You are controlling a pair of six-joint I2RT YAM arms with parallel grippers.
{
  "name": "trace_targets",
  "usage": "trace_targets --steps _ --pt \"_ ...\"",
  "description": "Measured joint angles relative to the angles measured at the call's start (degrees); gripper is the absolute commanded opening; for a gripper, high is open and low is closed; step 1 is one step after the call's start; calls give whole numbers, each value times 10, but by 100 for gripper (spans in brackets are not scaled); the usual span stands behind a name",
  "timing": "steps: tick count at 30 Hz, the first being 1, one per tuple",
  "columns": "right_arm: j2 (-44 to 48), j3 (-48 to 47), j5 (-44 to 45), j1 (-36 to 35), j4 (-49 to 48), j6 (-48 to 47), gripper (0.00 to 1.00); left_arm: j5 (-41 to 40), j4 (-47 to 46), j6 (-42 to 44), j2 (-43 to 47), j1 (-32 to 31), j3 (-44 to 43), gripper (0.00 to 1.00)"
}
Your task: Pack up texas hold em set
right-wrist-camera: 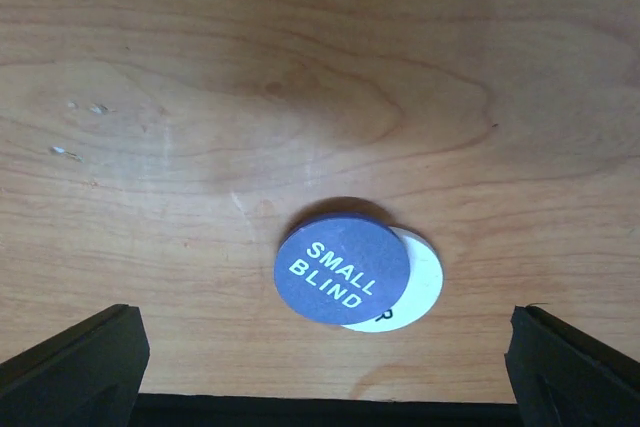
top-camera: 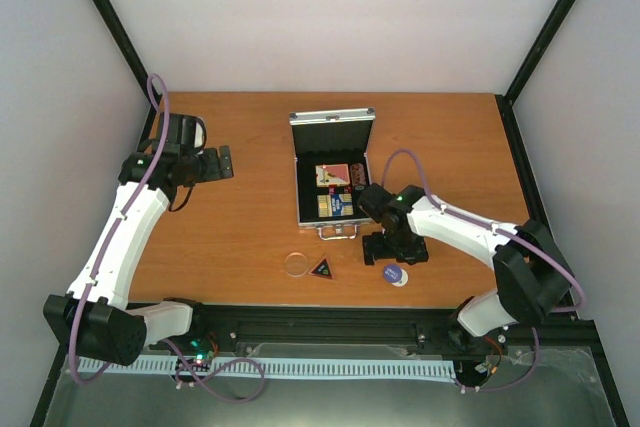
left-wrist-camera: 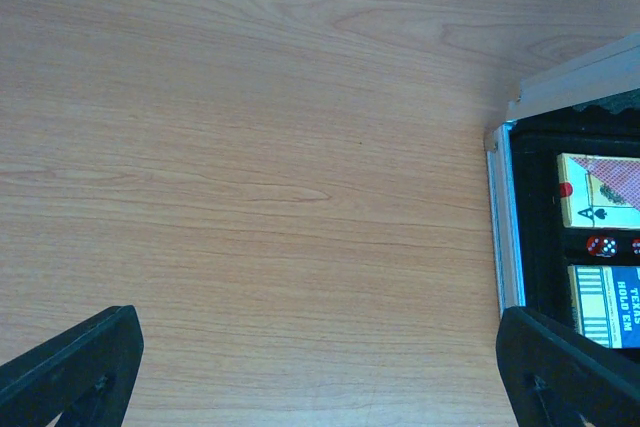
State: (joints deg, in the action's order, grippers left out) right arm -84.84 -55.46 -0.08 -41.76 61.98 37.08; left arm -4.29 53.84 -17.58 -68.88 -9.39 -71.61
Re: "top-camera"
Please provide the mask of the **purple round blind button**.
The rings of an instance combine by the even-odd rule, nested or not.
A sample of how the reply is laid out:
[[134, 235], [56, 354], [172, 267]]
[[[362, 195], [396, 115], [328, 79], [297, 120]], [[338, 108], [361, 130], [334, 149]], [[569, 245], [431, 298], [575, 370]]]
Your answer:
[[398, 283], [402, 280], [403, 269], [396, 264], [388, 264], [383, 268], [383, 278], [389, 283]]

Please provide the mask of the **white round button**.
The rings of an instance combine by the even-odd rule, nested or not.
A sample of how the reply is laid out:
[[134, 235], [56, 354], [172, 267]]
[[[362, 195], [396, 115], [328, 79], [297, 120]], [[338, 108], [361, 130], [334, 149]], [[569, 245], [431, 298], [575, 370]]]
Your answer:
[[403, 287], [408, 283], [408, 273], [401, 268], [394, 269], [391, 275], [393, 278], [392, 285], [396, 287]]

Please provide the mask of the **blue gold card deck box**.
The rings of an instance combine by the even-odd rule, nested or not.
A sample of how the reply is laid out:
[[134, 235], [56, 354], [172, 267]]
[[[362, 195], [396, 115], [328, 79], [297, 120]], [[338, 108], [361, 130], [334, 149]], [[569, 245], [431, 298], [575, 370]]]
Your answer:
[[354, 214], [352, 195], [349, 193], [318, 195], [317, 210], [320, 218], [351, 216]]

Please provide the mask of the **red yellow card deck box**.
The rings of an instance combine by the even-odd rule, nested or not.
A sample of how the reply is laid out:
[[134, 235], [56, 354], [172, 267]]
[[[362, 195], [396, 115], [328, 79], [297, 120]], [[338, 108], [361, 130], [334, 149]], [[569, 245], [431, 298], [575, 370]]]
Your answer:
[[348, 164], [320, 164], [315, 166], [317, 187], [344, 187], [350, 184]]

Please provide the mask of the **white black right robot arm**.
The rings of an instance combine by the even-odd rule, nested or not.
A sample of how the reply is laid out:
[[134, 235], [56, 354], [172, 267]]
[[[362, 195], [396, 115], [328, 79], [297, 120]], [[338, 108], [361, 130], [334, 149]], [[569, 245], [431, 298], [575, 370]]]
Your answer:
[[537, 327], [577, 283], [549, 230], [532, 219], [518, 226], [446, 204], [410, 185], [398, 194], [367, 187], [359, 209], [382, 227], [363, 238], [364, 262], [429, 259], [428, 238], [445, 243], [492, 270], [496, 288], [461, 305], [455, 325], [471, 337], [512, 324]]

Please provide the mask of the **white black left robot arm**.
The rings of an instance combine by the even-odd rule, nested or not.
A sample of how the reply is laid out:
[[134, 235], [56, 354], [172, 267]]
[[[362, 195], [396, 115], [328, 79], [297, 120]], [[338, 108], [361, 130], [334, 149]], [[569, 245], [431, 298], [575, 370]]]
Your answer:
[[200, 303], [168, 298], [129, 308], [135, 270], [160, 217], [177, 212], [179, 188], [233, 176], [230, 149], [207, 147], [204, 121], [161, 115], [157, 136], [123, 163], [111, 214], [99, 240], [66, 294], [50, 295], [43, 315], [72, 356], [129, 366], [142, 350], [169, 337], [186, 349], [201, 347], [208, 325]]

